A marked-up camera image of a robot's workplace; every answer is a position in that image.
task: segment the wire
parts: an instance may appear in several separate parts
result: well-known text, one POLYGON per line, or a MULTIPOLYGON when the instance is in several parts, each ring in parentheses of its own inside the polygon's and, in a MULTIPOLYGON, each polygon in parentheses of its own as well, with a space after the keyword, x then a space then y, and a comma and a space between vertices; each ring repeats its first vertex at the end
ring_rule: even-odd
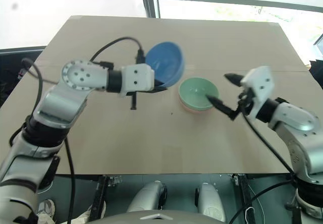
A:
MULTIPOLYGON (((251 190, 251 192, 253 193, 253 195, 256 195, 256 193, 253 191, 253 189, 251 188, 251 186, 249 184, 248 184, 248 187, 251 190)), ((258 201, 258 204, 259 204, 260 209, 261 209, 261 212, 262 212, 262 221, 263 221, 263 224, 266 224, 266 217, 264 215, 264 211, 263 211, 262 204, 261 204, 261 202, 260 202, 260 200, 258 198, 257 198, 257 201, 258 201)))
POLYGON ((38 103, 40 102, 40 99, 41 99, 43 79, 42 79, 42 75, 41 75, 41 72, 40 72, 39 68, 35 65, 35 63, 31 59, 23 58, 21 60, 21 63, 23 64, 24 62, 29 63, 30 66, 32 66, 36 70, 36 73, 37 73, 37 76, 38 76, 38 93, 37 93, 34 108, 33 108, 32 112, 31 112, 31 114, 33 114, 34 110, 36 109, 36 107, 37 107, 37 105, 38 105, 38 103))
MULTIPOLYGON (((42 94, 42 87, 43 87, 43 78, 41 75, 41 72, 39 70, 39 68, 35 65, 35 63, 33 62, 33 60, 29 59, 29 58, 23 58, 21 60, 22 65, 24 66, 24 68, 26 69, 26 66, 24 65, 24 63, 28 63, 31 67, 33 67, 36 70, 37 76, 34 75, 37 79, 38 79, 38 92, 37 92, 37 97, 36 97, 36 101, 33 107, 33 110, 31 112, 31 115, 33 114, 34 110, 36 109, 37 105, 40 102, 41 99, 41 94, 42 94)), ((13 141, 15 139, 15 137, 19 134, 19 132, 21 131, 22 127, 18 128, 10 137, 9 139, 9 145, 12 147, 13 146, 13 141)))
POLYGON ((140 42, 139 42, 136 38, 129 37, 129 36, 120 37, 120 38, 118 38, 118 39, 116 39, 116 40, 114 40, 114 41, 112 41, 112 42, 109 42, 107 45, 103 46, 99 51, 97 51, 97 52, 96 52, 96 53, 91 57, 90 61, 95 60, 95 58, 96 58, 97 56, 99 56, 99 54, 100 54, 101 52, 103 52, 103 51, 104 51, 104 50, 106 50, 108 47, 112 46, 113 44, 116 44, 118 41, 122 41, 122 40, 132 40, 132 41, 136 42, 136 43, 137 43, 137 45, 138 45, 138 47, 139 47, 139 49, 140 49, 140 50, 142 50, 142 46, 141 46, 140 42))
POLYGON ((12 136, 9 138, 9 145, 12 147, 14 144, 14 139, 15 137, 18 135, 18 133, 20 133, 21 128, 18 128, 13 134, 12 136))
POLYGON ((51 189, 51 187, 52 187, 52 182, 51 182, 50 186, 47 189, 45 189, 44 191, 38 192, 37 195, 47 192, 48 190, 51 189))
POLYGON ((250 206, 250 207, 248 207, 248 208, 246 209, 246 211, 244 212, 244 219, 245 219, 245 221, 246 221, 246 224, 249 224, 249 222, 248 222, 248 218, 247 218, 247 212, 248 212, 248 210, 250 210, 250 209, 253 209, 253 213, 255 213, 255 210, 254 210, 254 208, 253 208, 252 206, 250 206))
POLYGON ((282 185, 287 185, 287 184, 290 184, 292 183, 293 181, 292 180, 288 180, 288 181, 284 181, 284 182, 280 182, 278 184, 275 184, 275 185, 272 185, 262 191, 260 191, 258 194, 256 194, 254 197, 251 198, 251 200, 246 203, 244 206, 242 206, 235 214, 234 216, 231 218, 229 224, 232 224, 234 222, 234 220, 238 217, 238 215, 243 212, 244 209, 246 209, 249 205, 251 205, 251 203, 257 199, 259 196, 263 195, 264 193, 267 193, 268 191, 274 189, 274 188, 277 188, 279 186, 282 186, 282 185))
MULTIPOLYGON (((32 71, 30 71, 26 65, 22 62, 22 65, 24 67, 24 69, 27 71, 28 74, 30 74, 32 77, 34 77, 35 79, 39 79, 37 75, 35 75, 32 71)), ((43 82, 49 83, 49 84, 58 84, 58 82, 49 80, 49 79, 42 79, 43 82)))
POLYGON ((257 129, 253 126, 253 124, 250 122, 250 120, 247 117, 246 114, 246 110, 245 108, 241 105, 240 106, 240 110, 242 112, 242 116, 244 118, 244 120, 247 122, 247 124, 249 125, 249 127, 252 129, 252 131, 256 134, 256 136, 266 145, 266 147, 276 156, 276 158, 278 158, 278 160, 282 163, 282 165, 284 165, 284 167, 288 170, 288 172, 291 173, 292 178, 294 177, 295 173, 294 171, 291 169, 291 167, 289 167, 289 165, 285 162, 285 160, 280 156, 280 154, 270 145, 269 142, 266 141, 266 139, 257 131, 257 129))
POLYGON ((67 218, 67 224, 71 224, 72 217, 73 217, 74 199, 75 199, 75 174, 74 174, 74 167, 73 167, 71 151, 70 151, 70 147, 69 147, 69 141, 68 141, 67 137, 64 139, 64 142, 65 142, 67 158, 69 160, 69 165, 70 165, 70 170, 71 170, 71 198, 70 198, 69 214, 68 214, 68 218, 67 218))

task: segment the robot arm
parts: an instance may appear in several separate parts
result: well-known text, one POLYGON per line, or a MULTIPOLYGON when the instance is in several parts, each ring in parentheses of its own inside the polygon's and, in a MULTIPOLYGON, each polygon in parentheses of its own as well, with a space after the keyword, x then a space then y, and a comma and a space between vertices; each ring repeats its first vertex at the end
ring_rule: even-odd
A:
POLYGON ((278 98, 269 99, 274 88, 269 67, 251 70, 246 76, 227 74, 226 78, 243 87, 239 106, 233 111, 221 100, 210 102, 234 120, 245 107, 250 120, 268 123, 284 141, 289 152, 298 188, 296 198, 313 217, 323 218, 323 131, 317 116, 278 98))
POLYGON ((0 222, 37 223, 38 188, 54 178, 58 151, 93 90, 119 93, 151 91, 154 71, 147 64, 109 70, 89 61, 67 63, 59 83, 44 95, 0 168, 0 222))

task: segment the wooden table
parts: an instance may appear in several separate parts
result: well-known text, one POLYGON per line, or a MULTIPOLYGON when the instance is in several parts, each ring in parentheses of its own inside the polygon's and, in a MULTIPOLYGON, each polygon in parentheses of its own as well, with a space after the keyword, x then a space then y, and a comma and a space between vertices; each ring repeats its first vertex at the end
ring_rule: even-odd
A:
MULTIPOLYGON (((245 74, 269 65, 276 83, 273 98, 285 98, 323 119, 322 90, 275 23, 73 16, 39 56, 37 65, 44 78, 57 81, 65 63, 88 60, 100 47, 122 36, 139 39, 146 52, 163 41, 177 43, 186 61, 180 82, 192 76, 208 78, 230 107, 236 106, 241 89, 223 74, 245 74)), ((134 64, 136 51, 136 44, 124 41, 104 51, 98 60, 115 62, 118 68, 134 64)), ((286 172, 241 116, 231 122, 215 109, 197 115, 185 111, 179 104, 179 83, 157 94, 139 93, 138 110, 130 110, 129 97, 93 92, 69 134, 75 172, 286 172)), ((9 137, 31 112, 36 93, 37 80, 26 75, 1 108, 0 160, 8 153, 9 137)), ((290 163, 287 147, 275 132, 263 123, 255 124, 290 163)), ((65 148, 60 156, 58 173, 68 174, 65 148)))

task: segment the blue bowl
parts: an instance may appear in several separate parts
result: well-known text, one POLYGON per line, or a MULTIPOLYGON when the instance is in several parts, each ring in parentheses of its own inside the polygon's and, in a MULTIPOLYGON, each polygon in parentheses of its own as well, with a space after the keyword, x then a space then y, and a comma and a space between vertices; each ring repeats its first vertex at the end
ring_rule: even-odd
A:
POLYGON ((182 77, 185 62, 180 48, 172 42, 154 46, 146 55, 146 63, 155 71, 155 79, 163 82, 163 87, 176 84, 182 77))

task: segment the floor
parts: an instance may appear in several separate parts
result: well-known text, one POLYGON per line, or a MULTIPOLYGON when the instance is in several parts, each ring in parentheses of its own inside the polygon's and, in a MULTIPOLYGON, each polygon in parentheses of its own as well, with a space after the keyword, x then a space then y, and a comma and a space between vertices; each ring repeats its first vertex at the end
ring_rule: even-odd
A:
MULTIPOLYGON (((116 187, 108 188, 105 200, 107 208, 105 216, 123 213, 127 210, 131 200, 144 184, 160 180, 167 185, 168 197, 165 209, 197 212, 194 205, 195 188, 201 183, 214 184, 222 199, 227 221, 241 206, 239 191, 228 174, 198 174, 198 175, 124 175, 122 182, 116 187)), ((250 180, 250 186, 257 193, 260 190, 284 181, 282 176, 265 177, 250 180)), ((70 200, 70 179, 56 177, 52 187, 39 194, 39 201, 53 199, 56 203, 56 221, 66 221, 70 200)), ((97 183, 89 180, 77 180, 76 198, 73 216, 83 213, 93 201, 97 183)), ((284 204, 293 197, 294 189, 291 186, 282 186, 272 190, 270 194, 260 197, 266 223, 291 223, 291 213, 285 210, 284 204)), ((257 202, 254 202, 256 223, 263 223, 262 212, 257 202)), ((244 223, 244 215, 240 215, 235 223, 244 223)))

